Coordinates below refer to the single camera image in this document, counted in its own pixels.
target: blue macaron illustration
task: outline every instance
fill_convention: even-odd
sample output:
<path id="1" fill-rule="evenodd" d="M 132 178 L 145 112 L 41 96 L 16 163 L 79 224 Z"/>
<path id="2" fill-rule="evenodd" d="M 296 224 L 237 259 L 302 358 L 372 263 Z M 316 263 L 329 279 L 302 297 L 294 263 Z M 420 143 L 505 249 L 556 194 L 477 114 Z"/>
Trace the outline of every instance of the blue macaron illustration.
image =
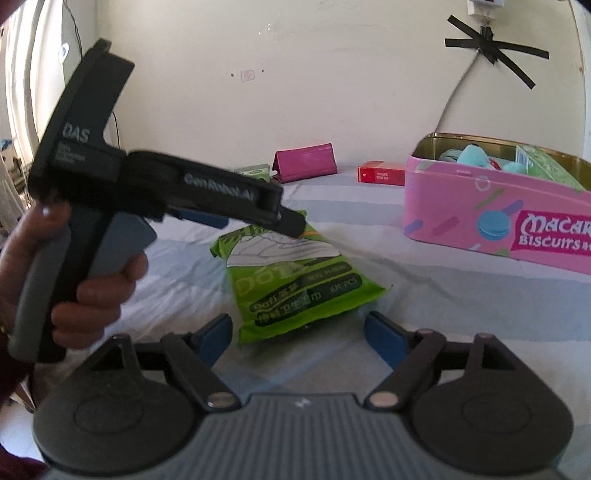
<path id="1" fill-rule="evenodd" d="M 511 219 L 504 212 L 489 210 L 478 219 L 478 233 L 490 241 L 503 240 L 511 230 Z"/>

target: green package in background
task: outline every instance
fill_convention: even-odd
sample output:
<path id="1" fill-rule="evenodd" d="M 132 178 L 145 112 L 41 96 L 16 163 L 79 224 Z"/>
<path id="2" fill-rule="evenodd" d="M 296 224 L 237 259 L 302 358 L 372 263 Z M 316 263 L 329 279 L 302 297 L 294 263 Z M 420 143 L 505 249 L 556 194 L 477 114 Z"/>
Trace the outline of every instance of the green package in background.
<path id="1" fill-rule="evenodd" d="M 226 260 L 244 320 L 240 344 L 282 335 L 386 292 L 310 225 L 297 239 L 249 225 L 219 237 L 211 252 Z"/>

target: hand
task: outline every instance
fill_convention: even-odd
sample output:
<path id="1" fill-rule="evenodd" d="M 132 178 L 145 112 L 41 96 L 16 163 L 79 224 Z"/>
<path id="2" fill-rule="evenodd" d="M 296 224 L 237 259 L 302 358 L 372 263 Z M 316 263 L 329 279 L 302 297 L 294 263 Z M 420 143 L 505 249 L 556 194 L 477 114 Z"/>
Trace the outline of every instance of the hand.
<path id="1" fill-rule="evenodd" d="M 0 322 L 12 331 L 18 299 L 37 248 L 66 226 L 72 209 L 67 202 L 45 209 L 29 209 L 11 233 L 0 255 Z M 121 304 L 129 300 L 135 283 L 148 271 L 145 253 L 133 257 L 122 273 L 91 278 L 78 285 L 77 302 L 62 302 L 51 312 L 54 341 L 66 348 L 86 348 L 103 336 L 107 325 L 121 315 Z"/>

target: pink wallet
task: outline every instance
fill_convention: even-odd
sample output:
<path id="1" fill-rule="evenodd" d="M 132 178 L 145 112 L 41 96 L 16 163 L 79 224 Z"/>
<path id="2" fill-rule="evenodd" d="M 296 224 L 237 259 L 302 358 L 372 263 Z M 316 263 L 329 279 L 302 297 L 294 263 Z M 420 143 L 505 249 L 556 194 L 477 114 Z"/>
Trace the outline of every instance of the pink wallet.
<path id="1" fill-rule="evenodd" d="M 333 175 L 337 169 L 332 144 L 276 152 L 273 170 L 281 183 Z"/>

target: power cord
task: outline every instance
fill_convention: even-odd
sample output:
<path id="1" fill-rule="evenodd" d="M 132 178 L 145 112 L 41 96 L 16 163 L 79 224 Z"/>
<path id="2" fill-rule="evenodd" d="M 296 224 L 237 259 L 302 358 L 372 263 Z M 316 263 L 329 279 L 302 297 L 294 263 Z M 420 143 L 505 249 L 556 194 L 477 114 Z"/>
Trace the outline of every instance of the power cord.
<path id="1" fill-rule="evenodd" d="M 82 40 L 80 39 L 80 31 L 78 30 L 78 24 L 76 23 L 76 18 L 72 13 L 72 9 L 70 9 L 70 5 L 68 5 L 68 0 L 63 0 L 64 7 L 68 10 L 70 14 L 70 18 L 74 24 L 74 33 L 76 34 L 76 43 L 78 43 L 78 52 L 80 53 L 80 59 L 82 59 L 83 52 L 82 52 Z M 117 148 L 121 148 L 121 142 L 119 141 L 119 123 L 117 122 L 117 117 L 115 116 L 115 112 L 111 112 L 113 115 L 113 119 L 115 120 L 115 130 L 117 131 Z"/>
<path id="2" fill-rule="evenodd" d="M 476 64 L 476 61 L 477 61 L 477 59 L 478 59 L 479 56 L 480 56 L 480 52 L 477 50 L 476 51 L 476 55 L 474 55 L 474 58 L 470 62 L 470 65 L 468 65 L 468 68 L 462 74 L 462 76 L 458 80 L 458 83 L 456 84 L 456 87 L 453 89 L 452 94 L 447 99 L 447 102 L 445 104 L 445 107 L 443 107 L 443 111 L 441 112 L 441 115 L 439 116 L 439 121 L 437 122 L 437 126 L 435 127 L 435 130 L 434 130 L 435 132 L 439 132 L 439 129 L 441 128 L 441 125 L 443 123 L 443 120 L 445 119 L 445 116 L 447 115 L 447 111 L 449 110 L 449 106 L 452 104 L 452 101 L 455 98 L 458 90 L 460 89 L 460 87 L 464 83 L 464 80 L 466 80 L 466 77 L 468 77 L 468 74 L 474 68 L 474 65 Z"/>

